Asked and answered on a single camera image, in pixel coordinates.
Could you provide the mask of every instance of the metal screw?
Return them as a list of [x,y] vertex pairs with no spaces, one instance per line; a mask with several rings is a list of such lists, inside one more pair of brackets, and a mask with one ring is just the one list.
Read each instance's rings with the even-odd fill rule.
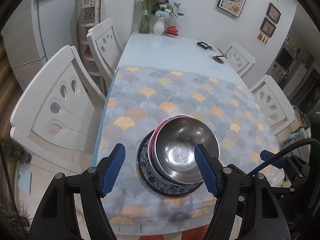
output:
[[264,175],[260,172],[258,172],[256,176],[258,179],[264,179]]
[[87,171],[89,173],[95,173],[97,171],[97,168],[96,167],[90,167],[90,168],[87,169]]
[[62,176],[63,176],[63,173],[59,172],[59,173],[57,173],[54,177],[55,177],[56,179],[61,179]]
[[225,167],[225,168],[223,168],[223,172],[224,172],[225,174],[230,174],[230,173],[232,172],[232,169],[230,169],[230,168],[228,168],[228,167]]

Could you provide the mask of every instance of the white refrigerator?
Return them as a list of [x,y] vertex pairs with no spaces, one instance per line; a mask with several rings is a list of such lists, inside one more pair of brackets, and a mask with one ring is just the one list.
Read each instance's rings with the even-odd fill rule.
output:
[[297,86],[302,81],[307,72],[308,71],[305,68],[305,66],[302,63],[300,63],[299,67],[297,68],[297,71],[294,73],[288,84],[283,88],[283,93],[286,95],[287,98],[297,88]]
[[76,46],[76,0],[23,0],[1,31],[11,68],[25,90],[62,47]]

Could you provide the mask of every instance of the chair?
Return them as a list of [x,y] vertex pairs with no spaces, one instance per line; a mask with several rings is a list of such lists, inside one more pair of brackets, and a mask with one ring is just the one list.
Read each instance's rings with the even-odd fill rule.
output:
[[[77,174],[82,168],[58,155],[67,149],[92,153],[101,119],[81,82],[96,97],[101,91],[87,79],[89,75],[83,70],[76,49],[63,47],[33,78],[10,120],[11,138],[28,152]],[[35,136],[48,143],[57,154],[32,140]]]
[[240,77],[243,77],[256,63],[254,57],[234,41],[231,42],[225,55],[228,56],[227,61]]
[[106,88],[112,82],[123,49],[113,27],[113,20],[107,19],[91,28],[87,34],[90,51],[106,82]]
[[294,121],[294,109],[271,76],[264,75],[250,91],[254,94],[269,126],[285,121],[273,131],[274,135],[280,133]]

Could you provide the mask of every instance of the small framed picture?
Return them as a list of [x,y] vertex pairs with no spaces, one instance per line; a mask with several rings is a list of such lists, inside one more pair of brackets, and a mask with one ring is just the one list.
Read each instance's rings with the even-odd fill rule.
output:
[[279,23],[281,13],[272,3],[269,4],[267,15],[276,23]]
[[266,17],[263,20],[263,23],[260,28],[261,31],[263,31],[267,36],[270,38],[272,37],[273,33],[276,30],[276,26],[273,25],[272,22],[270,22]]

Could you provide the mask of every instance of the glass vase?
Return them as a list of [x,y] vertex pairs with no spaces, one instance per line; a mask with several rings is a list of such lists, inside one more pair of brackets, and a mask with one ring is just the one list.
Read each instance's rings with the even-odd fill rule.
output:
[[141,24],[139,28],[139,33],[147,34],[147,33],[150,33],[150,19],[151,19],[154,4],[147,3],[145,1],[141,3],[142,3],[142,19],[141,19]]

